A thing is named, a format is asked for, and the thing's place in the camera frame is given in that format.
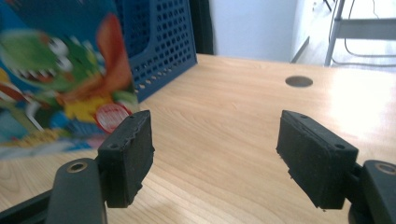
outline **table surface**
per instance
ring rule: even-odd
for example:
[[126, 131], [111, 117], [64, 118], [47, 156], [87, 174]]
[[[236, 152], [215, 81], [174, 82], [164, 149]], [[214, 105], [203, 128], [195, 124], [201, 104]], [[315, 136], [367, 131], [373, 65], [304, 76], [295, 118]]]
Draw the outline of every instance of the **table surface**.
[[[313, 80], [287, 85], [290, 76]], [[315, 119], [360, 150], [396, 163], [396, 74], [198, 55], [198, 64], [141, 103], [152, 118], [153, 166], [134, 203], [109, 223], [347, 223], [316, 208], [276, 153], [281, 111]], [[56, 170], [96, 151], [0, 161], [0, 210], [51, 188]]]

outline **blue plastic basket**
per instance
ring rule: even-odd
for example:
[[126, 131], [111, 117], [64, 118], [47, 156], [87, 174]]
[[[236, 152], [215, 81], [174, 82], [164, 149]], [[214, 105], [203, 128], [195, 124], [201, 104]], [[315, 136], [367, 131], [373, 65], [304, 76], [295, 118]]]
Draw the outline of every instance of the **blue plastic basket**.
[[197, 64], [188, 0], [116, 0], [139, 102]]

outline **dinosaur mouth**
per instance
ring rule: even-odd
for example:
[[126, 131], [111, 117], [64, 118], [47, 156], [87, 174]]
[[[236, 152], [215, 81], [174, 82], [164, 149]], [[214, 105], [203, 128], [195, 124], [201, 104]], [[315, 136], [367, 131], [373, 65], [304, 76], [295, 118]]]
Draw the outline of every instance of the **dinosaur mouth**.
[[40, 69], [38, 71], [34, 70], [21, 70], [21, 69], [11, 69], [12, 72], [22, 79], [27, 79], [33, 82], [44, 82], [48, 83], [53, 80], [56, 76], [56, 72], [53, 69]]

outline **dinosaur eye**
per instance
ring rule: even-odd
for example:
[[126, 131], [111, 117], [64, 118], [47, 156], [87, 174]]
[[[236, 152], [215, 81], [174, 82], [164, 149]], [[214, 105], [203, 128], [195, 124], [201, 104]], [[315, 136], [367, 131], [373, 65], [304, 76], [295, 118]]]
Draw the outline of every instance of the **dinosaur eye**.
[[49, 41], [49, 48], [56, 55], [66, 55], [69, 52], [66, 44], [59, 38], [52, 38]]
[[66, 57], [59, 57], [56, 60], [56, 64], [62, 71], [70, 72], [73, 70], [73, 64]]

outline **perforated basket side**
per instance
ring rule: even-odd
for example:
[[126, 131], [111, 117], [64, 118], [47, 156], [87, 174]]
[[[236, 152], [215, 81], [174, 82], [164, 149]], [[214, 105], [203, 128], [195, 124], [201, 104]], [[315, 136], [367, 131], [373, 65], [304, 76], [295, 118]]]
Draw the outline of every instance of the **perforated basket side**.
[[122, 6], [125, 45], [142, 102], [197, 63], [189, 1], [124, 0]]

